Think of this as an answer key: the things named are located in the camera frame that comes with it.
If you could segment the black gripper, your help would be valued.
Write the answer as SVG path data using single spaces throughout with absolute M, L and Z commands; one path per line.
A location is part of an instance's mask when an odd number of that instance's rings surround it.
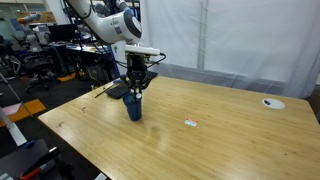
M 129 54 L 127 56 L 127 75 L 121 75 L 120 79 L 122 83 L 127 87 L 130 93 L 134 93 L 134 90 L 129 82 L 128 78 L 135 84 L 141 83 L 139 91 L 147 89 L 152 78 L 146 76 L 146 66 L 144 57 L 142 55 Z

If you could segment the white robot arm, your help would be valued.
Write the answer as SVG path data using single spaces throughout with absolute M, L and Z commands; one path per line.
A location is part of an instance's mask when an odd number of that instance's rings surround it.
M 116 6 L 120 11 L 101 17 L 86 0 L 66 1 L 101 44 L 125 42 L 127 74 L 121 79 L 132 92 L 141 95 L 150 83 L 150 79 L 146 77 L 145 58 L 159 55 L 160 50 L 138 45 L 142 37 L 142 26 L 126 2 L 117 0 Z

